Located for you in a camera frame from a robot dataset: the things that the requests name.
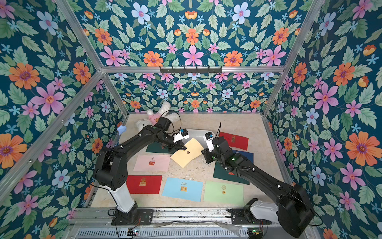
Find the yellow envelope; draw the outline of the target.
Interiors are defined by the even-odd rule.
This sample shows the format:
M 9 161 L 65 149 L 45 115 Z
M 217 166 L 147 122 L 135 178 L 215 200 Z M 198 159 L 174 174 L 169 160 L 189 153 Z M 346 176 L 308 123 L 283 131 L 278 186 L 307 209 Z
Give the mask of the yellow envelope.
M 192 138 L 190 141 L 188 141 L 185 144 L 185 147 L 185 150 L 178 150 L 170 157 L 182 168 L 185 168 L 188 163 L 199 157 L 202 154 L 202 150 L 204 149 L 195 138 Z

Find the light blue envelope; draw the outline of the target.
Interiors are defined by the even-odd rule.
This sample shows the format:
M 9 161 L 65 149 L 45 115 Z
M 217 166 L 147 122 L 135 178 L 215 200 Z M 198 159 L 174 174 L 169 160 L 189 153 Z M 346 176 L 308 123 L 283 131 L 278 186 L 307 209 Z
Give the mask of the light blue envelope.
M 202 191 L 202 182 L 168 177 L 162 195 L 165 197 L 200 202 Z

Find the white plastic storage box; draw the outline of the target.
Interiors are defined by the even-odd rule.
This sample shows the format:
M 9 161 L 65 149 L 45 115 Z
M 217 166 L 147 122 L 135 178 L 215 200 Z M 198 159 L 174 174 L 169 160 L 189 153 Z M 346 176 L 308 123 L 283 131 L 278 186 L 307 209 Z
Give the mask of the white plastic storage box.
M 204 136 L 206 133 L 212 133 L 213 137 L 215 137 L 215 133 L 213 133 L 212 131 L 209 131 L 209 130 L 188 129 L 188 134 L 190 137 L 187 139 L 183 139 L 183 143 L 186 144 L 187 142 L 189 142 L 191 139 L 194 138 L 197 140 L 197 142 L 199 142 L 199 144 L 203 147 L 203 149 L 205 149 L 208 147 L 206 141 L 204 140 Z

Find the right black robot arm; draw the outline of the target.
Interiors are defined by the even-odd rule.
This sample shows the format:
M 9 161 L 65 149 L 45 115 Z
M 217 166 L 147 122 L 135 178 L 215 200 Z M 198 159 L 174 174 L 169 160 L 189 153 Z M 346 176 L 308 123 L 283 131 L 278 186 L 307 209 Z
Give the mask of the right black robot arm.
M 286 184 L 264 172 L 244 155 L 233 152 L 222 136 L 213 137 L 209 132 L 204 136 L 204 141 L 207 148 L 202 150 L 202 155 L 206 163 L 215 161 L 227 172 L 247 180 L 272 199 L 271 204 L 253 198 L 243 208 L 244 218 L 248 221 L 278 222 L 290 236 L 299 238 L 315 216 L 306 190 L 298 184 Z

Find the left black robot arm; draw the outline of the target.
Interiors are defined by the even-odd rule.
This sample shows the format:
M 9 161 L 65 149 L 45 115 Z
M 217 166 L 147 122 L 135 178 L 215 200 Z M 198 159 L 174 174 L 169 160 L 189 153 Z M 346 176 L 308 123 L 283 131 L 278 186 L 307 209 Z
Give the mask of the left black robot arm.
M 144 147 L 158 142 L 170 153 L 187 149 L 181 139 L 167 133 L 171 121 L 160 117 L 155 125 L 144 126 L 143 129 L 113 148 L 103 148 L 96 158 L 94 178 L 101 186 L 107 186 L 115 191 L 125 185 L 128 176 L 127 162 Z

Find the dark green envelope left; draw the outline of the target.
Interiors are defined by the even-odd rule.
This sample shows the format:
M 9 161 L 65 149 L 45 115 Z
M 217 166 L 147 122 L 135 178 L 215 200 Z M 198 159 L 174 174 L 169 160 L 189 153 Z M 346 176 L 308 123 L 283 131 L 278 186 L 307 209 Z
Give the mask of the dark green envelope left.
M 154 142 L 147 146 L 146 152 L 150 153 L 165 153 L 165 154 L 174 154 L 177 151 L 177 149 L 171 149 L 165 148 L 162 146 L 162 144 Z

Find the dark green envelope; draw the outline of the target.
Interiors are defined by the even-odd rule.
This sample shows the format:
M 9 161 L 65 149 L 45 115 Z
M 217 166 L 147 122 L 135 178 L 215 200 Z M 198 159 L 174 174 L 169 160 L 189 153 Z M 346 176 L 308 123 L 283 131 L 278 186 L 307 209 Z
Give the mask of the dark green envelope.
M 250 184 L 247 180 L 238 177 L 237 175 L 235 175 L 232 172 L 226 171 L 225 168 L 223 168 L 218 162 L 216 162 L 215 166 L 214 166 L 213 178 L 231 181 L 231 182 L 242 183 L 245 185 Z
M 165 153 L 165 154 L 174 154 L 177 151 L 177 149 L 171 149 L 165 148 L 162 146 L 162 144 L 154 142 L 147 146 L 146 152 L 150 153 Z

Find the pink envelope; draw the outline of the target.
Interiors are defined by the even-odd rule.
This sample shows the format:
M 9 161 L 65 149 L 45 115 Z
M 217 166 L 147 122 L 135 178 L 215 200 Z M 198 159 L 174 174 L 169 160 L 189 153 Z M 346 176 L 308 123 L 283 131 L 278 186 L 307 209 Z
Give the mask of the pink envelope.
M 170 159 L 169 155 L 141 155 L 136 160 L 134 171 L 166 172 Z

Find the light green envelope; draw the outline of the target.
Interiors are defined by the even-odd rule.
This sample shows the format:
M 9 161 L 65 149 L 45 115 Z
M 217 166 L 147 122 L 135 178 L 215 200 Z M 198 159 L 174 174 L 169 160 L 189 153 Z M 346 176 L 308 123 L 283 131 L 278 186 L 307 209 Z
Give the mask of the light green envelope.
M 229 204 L 231 206 L 243 206 L 243 186 L 207 181 L 204 201 Z

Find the red envelope front left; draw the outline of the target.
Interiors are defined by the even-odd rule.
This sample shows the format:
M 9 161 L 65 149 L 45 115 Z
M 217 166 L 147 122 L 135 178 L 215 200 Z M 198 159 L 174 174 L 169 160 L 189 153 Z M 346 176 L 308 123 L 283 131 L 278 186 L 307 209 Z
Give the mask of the red envelope front left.
M 162 175 L 129 175 L 126 186 L 130 194 L 153 194 L 160 193 Z

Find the small green circuit board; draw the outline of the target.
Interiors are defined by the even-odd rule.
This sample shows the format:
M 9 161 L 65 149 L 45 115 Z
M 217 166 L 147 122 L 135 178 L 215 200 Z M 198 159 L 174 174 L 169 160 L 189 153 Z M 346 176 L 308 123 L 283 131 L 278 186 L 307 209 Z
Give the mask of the small green circuit board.
M 262 239 L 264 236 L 264 230 L 260 228 L 248 228 L 247 235 L 248 239 Z

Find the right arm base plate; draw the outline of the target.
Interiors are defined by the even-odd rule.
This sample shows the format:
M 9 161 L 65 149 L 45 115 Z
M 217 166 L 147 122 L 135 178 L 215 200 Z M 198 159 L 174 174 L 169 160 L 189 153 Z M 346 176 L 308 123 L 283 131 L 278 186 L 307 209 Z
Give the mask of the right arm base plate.
M 227 212 L 230 214 L 233 225 L 270 225 L 272 223 L 268 220 L 258 220 L 241 208 L 228 209 Z

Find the aluminium front rail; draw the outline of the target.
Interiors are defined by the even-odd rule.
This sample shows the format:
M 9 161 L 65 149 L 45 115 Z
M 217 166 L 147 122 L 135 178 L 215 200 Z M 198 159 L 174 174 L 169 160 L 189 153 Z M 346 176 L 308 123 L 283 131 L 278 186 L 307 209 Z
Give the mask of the aluminium front rail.
M 151 225 L 154 226 L 159 224 L 208 224 L 208 223 L 223 223 L 230 224 L 231 217 L 227 212 L 228 209 L 232 208 L 139 208 L 139 209 L 152 209 L 154 210 L 153 219 Z M 78 227 L 106 227 L 113 226 L 111 224 L 112 218 L 115 214 L 114 208 L 84 208 L 75 210 L 74 215 L 69 220 L 69 226 Z M 271 224 L 277 224 L 287 229 L 299 229 L 304 231 L 306 227 L 310 224 L 307 218 L 300 218 L 299 216 L 292 217 L 278 213 L 266 211 L 264 216 L 254 216 L 258 220 L 268 220 Z M 239 225 L 245 227 L 256 227 L 259 225 Z M 121 227 L 142 227 L 139 225 L 135 226 L 121 226 Z

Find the black hook rail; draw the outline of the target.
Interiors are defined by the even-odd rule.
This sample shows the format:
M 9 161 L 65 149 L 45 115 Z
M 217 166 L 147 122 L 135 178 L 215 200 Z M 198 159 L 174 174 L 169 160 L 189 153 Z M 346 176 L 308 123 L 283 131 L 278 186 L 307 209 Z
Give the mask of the black hook rail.
M 222 73 L 222 67 L 159 67 L 160 73 L 179 73 L 179 74 L 188 74 L 188 73 L 200 73 L 200 74 L 209 74 L 209 73 Z

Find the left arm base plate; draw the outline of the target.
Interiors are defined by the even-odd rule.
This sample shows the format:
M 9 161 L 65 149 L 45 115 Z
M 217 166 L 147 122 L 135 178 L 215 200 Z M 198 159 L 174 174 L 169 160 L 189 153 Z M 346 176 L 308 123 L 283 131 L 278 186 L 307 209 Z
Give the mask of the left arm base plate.
M 146 226 L 151 225 L 154 210 L 152 209 L 136 209 L 129 213 L 123 213 L 116 210 L 111 224 L 113 226 Z

